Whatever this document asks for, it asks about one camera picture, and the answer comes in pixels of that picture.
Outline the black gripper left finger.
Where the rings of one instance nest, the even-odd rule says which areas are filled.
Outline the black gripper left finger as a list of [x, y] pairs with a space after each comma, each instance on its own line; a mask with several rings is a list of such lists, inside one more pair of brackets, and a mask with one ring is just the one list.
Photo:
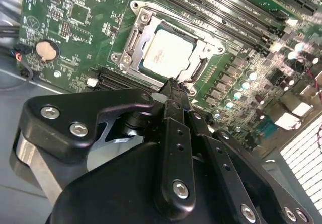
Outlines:
[[155, 95], [127, 88], [34, 97], [22, 108], [16, 159], [54, 207], [74, 180], [155, 143], [155, 206], [167, 219], [185, 219], [196, 202], [189, 111], [187, 94], [174, 80]]

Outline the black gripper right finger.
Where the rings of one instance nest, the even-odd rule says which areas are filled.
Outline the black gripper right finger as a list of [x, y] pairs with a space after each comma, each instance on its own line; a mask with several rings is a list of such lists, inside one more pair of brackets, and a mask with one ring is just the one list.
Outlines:
[[219, 182], [231, 223], [313, 223], [311, 215], [227, 131], [210, 133], [195, 111], [186, 113], [193, 146]]

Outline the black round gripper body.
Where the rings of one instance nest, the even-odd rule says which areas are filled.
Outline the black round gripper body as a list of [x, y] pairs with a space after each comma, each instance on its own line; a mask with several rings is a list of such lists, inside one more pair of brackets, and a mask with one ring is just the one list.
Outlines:
[[[71, 182], [50, 223], [168, 223], [153, 199], [159, 147], [141, 144]], [[196, 205], [183, 223], [234, 223], [211, 169], [194, 159]]]

